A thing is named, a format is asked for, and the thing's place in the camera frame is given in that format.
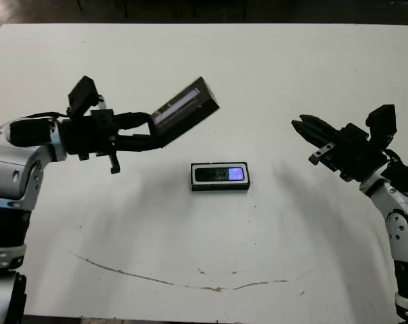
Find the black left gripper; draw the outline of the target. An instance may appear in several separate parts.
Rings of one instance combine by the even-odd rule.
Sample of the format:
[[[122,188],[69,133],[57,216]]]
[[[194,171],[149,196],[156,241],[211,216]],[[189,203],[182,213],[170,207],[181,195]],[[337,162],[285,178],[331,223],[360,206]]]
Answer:
[[[158,138],[151,135],[117,135],[118,130],[129,130],[144,124],[152,127],[152,118],[148,113],[114,115],[112,109],[97,109],[87,116],[63,120],[60,139],[67,154],[77,155],[81,161],[88,160],[92,153],[109,156],[111,173],[116,174],[121,170],[117,151],[143,152],[161,148]]]

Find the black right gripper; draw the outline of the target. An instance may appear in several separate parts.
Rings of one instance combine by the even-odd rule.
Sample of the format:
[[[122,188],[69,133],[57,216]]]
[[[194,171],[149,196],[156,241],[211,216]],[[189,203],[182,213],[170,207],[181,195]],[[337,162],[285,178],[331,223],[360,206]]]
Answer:
[[[352,123],[336,130],[326,121],[302,114],[301,121],[291,122],[295,131],[308,143],[319,149],[309,156],[313,165],[325,165],[340,172],[346,182],[363,182],[377,169],[388,163],[386,155],[368,140],[368,133]]]

